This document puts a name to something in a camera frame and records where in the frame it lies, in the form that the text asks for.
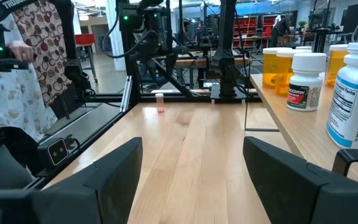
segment floral fabric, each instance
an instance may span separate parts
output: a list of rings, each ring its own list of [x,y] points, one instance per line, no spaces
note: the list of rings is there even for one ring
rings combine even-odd
[[[22,41],[12,14],[1,24],[10,30],[5,32],[6,43]],[[32,64],[28,70],[0,72],[0,127],[21,128],[39,141],[56,120],[51,107],[46,107],[42,100],[42,92]]]
[[[13,13],[24,42],[33,47],[33,63],[42,91],[50,105],[71,83],[65,75],[67,54],[62,21],[56,7],[40,0]]]

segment small pink object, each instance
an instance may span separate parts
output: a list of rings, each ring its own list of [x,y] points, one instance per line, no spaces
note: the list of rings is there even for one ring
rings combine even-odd
[[[163,113],[165,111],[165,108],[164,108],[164,94],[163,93],[157,93],[155,95],[155,99],[157,100],[157,111],[159,113]]]

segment person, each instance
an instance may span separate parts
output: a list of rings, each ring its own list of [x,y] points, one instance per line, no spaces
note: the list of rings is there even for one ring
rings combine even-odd
[[[284,18],[274,25],[270,47],[277,47],[278,36],[284,36],[286,32],[291,34],[290,26],[291,19],[289,18]]]
[[[189,21],[183,22],[183,37],[180,36],[180,33],[175,34],[175,38],[177,39],[177,41],[179,41],[179,43],[185,44],[189,41],[188,38],[186,38],[189,29],[190,29],[190,22]]]
[[[187,32],[189,32],[189,29],[190,29],[190,22],[189,21],[183,22],[183,30],[185,35],[187,34]]]
[[[40,83],[32,62],[34,49],[21,36],[12,14],[1,25],[6,47],[16,59],[28,63],[28,70],[0,72],[0,189],[21,189],[45,167],[37,147],[44,131],[57,117],[42,99]]]

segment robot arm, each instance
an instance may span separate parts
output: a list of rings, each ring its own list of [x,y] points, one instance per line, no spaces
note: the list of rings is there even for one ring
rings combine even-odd
[[[220,97],[236,97],[234,87],[241,72],[234,66],[232,52],[234,13],[237,0],[221,0],[218,48],[211,62],[211,68],[220,76]]]

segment wooden table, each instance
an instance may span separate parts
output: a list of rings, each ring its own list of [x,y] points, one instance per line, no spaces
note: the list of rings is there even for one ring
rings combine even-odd
[[[215,50],[212,50],[210,54],[213,57],[213,55],[215,55]],[[233,55],[237,56],[240,55],[239,53],[237,53],[237,51],[232,50]],[[203,55],[202,52],[190,52],[191,54],[193,54],[194,56],[200,57]],[[206,59],[205,58],[198,58],[198,59],[180,59],[181,57],[189,57],[189,55],[179,55],[178,56],[178,60],[175,64],[175,68],[187,68],[189,66],[192,66],[193,68],[205,68],[206,67]],[[243,66],[243,59],[242,58],[235,58],[234,59],[234,65],[240,65]],[[246,65],[248,65],[249,63],[249,59],[246,57],[246,61],[245,61]]]
[[[260,51],[263,50],[263,40],[266,40],[266,47],[269,47],[269,41],[271,37],[260,37],[260,36],[252,36],[252,37],[244,37],[242,38],[242,41],[244,42],[244,47],[246,44],[246,41],[257,41],[260,40],[261,43],[259,45],[259,48],[255,48],[255,45],[252,47],[252,53],[258,54]],[[235,37],[233,40],[240,40],[240,37]]]
[[[340,150],[326,131],[333,88],[323,87],[317,111],[301,112],[287,108],[287,98],[277,96],[274,90],[262,88],[262,74],[251,75],[251,82],[292,153],[331,170],[334,157]],[[351,165],[348,176],[358,181],[358,163]]]
[[[314,38],[314,34],[311,34],[311,33],[306,33],[306,34],[289,34],[289,35],[286,35],[285,37],[288,38],[288,42],[292,42],[295,37],[299,37],[299,38],[300,38],[300,45],[301,45],[301,46],[305,46],[304,40],[305,40],[306,38]]]
[[[76,44],[76,45],[75,45],[75,49],[76,49],[77,57],[80,56],[80,49],[81,49],[82,47],[88,49],[89,64],[91,65],[91,67],[90,67],[90,68],[81,68],[81,69],[82,69],[82,70],[91,70],[91,71],[92,71],[92,75],[93,75],[94,82],[97,83],[97,82],[98,82],[98,78],[97,78],[97,76],[96,76],[96,72],[95,72],[95,69],[94,69],[92,45],[93,45],[93,44]]]
[[[133,137],[143,139],[140,180],[128,223],[270,223],[242,155],[241,104],[138,104],[46,187],[78,172]],[[248,127],[275,127],[250,103]],[[288,149],[280,133],[249,133]]]
[[[208,55],[211,55],[213,57],[213,55],[215,54],[215,50],[210,51],[210,53]],[[238,56],[239,53],[235,50],[232,50],[233,55],[234,56]],[[191,52],[194,56],[202,56],[202,52]],[[206,68],[206,58],[197,58],[197,59],[180,59],[181,57],[189,57],[188,55],[179,55],[178,56],[178,60],[175,64],[175,70],[177,72],[177,79],[179,82],[182,82],[182,73],[183,73],[183,69],[185,70],[189,70],[189,76],[190,76],[190,88],[194,88],[194,74],[193,74],[193,70],[194,69],[198,69],[198,76],[199,77],[204,77],[204,71]],[[245,58],[245,64],[248,65],[249,64],[249,59],[246,57]],[[234,58],[234,65],[242,68],[244,66],[244,59],[243,58]]]

